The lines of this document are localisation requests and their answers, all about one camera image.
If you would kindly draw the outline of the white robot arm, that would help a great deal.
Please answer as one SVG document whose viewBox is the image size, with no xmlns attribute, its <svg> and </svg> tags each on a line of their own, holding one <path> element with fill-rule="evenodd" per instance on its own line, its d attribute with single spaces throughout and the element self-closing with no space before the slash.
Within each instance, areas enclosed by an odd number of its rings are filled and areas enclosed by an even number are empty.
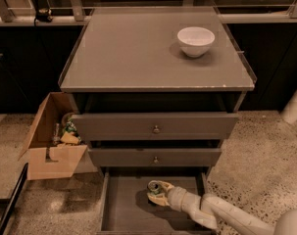
<svg viewBox="0 0 297 235">
<path fill-rule="evenodd" d="M 203 195 L 152 180 L 148 199 L 213 230 L 297 235 L 297 90 L 281 114 L 241 115 L 224 147 Z"/>
</svg>

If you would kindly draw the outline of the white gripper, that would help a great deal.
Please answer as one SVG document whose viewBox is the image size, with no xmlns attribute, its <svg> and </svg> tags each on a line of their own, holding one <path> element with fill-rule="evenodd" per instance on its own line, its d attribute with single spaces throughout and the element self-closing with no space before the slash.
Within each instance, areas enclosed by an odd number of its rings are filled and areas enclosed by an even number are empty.
<svg viewBox="0 0 297 235">
<path fill-rule="evenodd" d="M 178 212 L 195 213 L 200 211 L 201 197 L 199 195 L 190 193 L 181 187 L 173 187 L 170 182 L 166 181 L 159 180 L 157 185 L 159 194 L 147 194 L 152 203 L 161 207 L 170 206 Z"/>
</svg>

